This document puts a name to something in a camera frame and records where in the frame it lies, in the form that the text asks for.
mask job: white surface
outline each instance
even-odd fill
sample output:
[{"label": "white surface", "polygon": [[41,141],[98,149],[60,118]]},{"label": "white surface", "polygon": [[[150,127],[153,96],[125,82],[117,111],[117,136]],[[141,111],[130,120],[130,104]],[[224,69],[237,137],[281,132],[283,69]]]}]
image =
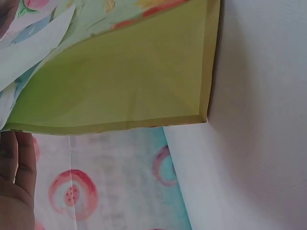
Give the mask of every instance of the white surface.
[{"label": "white surface", "polygon": [[307,1],[225,0],[209,123],[166,127],[193,230],[307,229]]},{"label": "white surface", "polygon": [[75,5],[27,40],[0,52],[0,91],[56,48],[71,22]]}]

